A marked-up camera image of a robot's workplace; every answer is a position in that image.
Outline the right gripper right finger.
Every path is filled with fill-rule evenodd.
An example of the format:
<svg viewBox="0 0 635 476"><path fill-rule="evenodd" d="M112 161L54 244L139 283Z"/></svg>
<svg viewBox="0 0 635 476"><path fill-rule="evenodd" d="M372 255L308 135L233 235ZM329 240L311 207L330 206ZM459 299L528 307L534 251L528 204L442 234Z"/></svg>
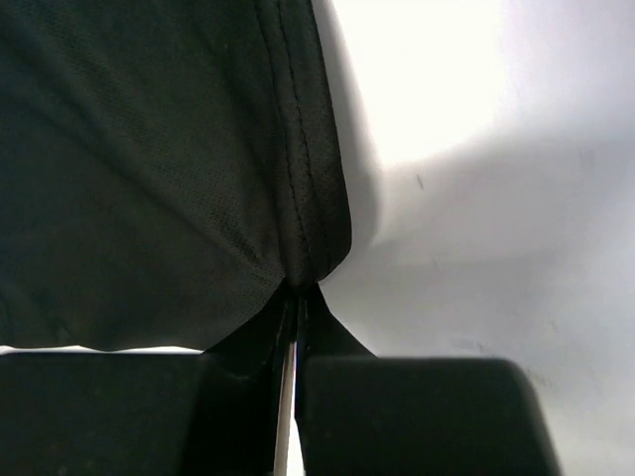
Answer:
<svg viewBox="0 0 635 476"><path fill-rule="evenodd" d="M525 373L498 358L380 358L318 287L298 307L295 417L309 475L557 475Z"/></svg>

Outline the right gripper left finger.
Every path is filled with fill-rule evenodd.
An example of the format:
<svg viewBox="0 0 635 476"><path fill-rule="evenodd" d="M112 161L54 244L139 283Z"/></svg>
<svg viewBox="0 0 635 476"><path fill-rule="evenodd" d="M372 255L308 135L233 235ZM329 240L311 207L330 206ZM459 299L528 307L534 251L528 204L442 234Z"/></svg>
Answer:
<svg viewBox="0 0 635 476"><path fill-rule="evenodd" d="M202 353L1 359L5 475L273 475L296 300Z"/></svg>

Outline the black t-shirt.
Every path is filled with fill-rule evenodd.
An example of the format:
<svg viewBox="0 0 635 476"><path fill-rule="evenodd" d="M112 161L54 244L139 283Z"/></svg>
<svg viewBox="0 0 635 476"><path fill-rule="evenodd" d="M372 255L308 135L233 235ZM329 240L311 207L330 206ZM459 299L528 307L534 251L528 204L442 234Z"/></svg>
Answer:
<svg viewBox="0 0 635 476"><path fill-rule="evenodd" d="M308 1L1 5L1 341L206 349L348 254Z"/></svg>

